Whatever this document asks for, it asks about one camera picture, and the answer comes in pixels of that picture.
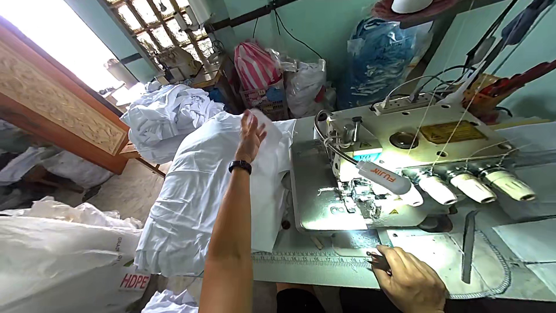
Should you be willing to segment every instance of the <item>hand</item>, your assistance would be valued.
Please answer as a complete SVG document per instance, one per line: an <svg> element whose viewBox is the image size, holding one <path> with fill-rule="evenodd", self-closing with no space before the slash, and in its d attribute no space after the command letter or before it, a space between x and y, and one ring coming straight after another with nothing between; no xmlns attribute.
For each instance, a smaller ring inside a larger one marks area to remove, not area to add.
<svg viewBox="0 0 556 313"><path fill-rule="evenodd" d="M446 286L425 262L400 247L377 246L392 275L373 266L380 288L404 313L443 312Z"/></svg>
<svg viewBox="0 0 556 313"><path fill-rule="evenodd" d="M240 145L237 147L236 160L245 160L249 163L255 160L257 153L259 153L259 147L266 137L265 126L265 124L262 124L259 127L257 117L251 111L245 110L241 118L241 140Z"/></svg>

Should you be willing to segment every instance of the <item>wooden door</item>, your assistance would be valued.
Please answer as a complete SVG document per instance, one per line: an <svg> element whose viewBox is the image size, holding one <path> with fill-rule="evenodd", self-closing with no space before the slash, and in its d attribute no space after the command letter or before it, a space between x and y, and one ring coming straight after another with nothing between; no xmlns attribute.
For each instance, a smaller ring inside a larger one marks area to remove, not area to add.
<svg viewBox="0 0 556 313"><path fill-rule="evenodd" d="M128 127L99 97L0 17L0 118L121 174Z"/></svg>

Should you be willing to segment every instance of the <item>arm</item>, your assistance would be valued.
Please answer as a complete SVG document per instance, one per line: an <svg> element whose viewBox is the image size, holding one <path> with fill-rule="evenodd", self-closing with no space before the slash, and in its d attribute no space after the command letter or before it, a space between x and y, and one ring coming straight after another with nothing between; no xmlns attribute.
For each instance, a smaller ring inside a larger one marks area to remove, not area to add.
<svg viewBox="0 0 556 313"><path fill-rule="evenodd" d="M241 142L235 156L249 163L266 137L257 117L247 122L250 115L245 111L241 119ZM199 312L251 312L252 283L249 173L235 168L212 229Z"/></svg>
<svg viewBox="0 0 556 313"><path fill-rule="evenodd" d="M400 247L377 246L388 261L391 275L373 266L380 288L404 313L442 313L446 286L425 262Z"/></svg>

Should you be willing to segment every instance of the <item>black wristwatch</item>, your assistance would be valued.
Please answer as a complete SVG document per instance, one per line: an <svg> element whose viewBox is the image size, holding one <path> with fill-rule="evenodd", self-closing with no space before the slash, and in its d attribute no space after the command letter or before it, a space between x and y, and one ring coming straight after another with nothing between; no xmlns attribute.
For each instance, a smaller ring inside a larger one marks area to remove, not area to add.
<svg viewBox="0 0 556 313"><path fill-rule="evenodd" d="M230 173L235 167L240 167L246 170L249 173L249 175L251 175L251 164L249 164L247 161L241 160L241 161L230 162L230 165L228 165L228 170L230 171Z"/></svg>

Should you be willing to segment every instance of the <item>black shorts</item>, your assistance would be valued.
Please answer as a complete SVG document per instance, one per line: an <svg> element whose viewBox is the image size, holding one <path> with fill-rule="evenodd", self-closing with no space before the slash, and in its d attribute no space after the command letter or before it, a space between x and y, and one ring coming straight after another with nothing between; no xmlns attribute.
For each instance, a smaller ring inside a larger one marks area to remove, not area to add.
<svg viewBox="0 0 556 313"><path fill-rule="evenodd" d="M371 307L380 307L381 312L402 313L381 290L340 288L340 303L344 313L368 313ZM303 289L284 289L276 295L277 313L324 313L319 299Z"/></svg>
<svg viewBox="0 0 556 313"><path fill-rule="evenodd" d="M312 293L303 289L284 289L276 294L276 312L310 312L324 313L324 308L319 299Z"/></svg>

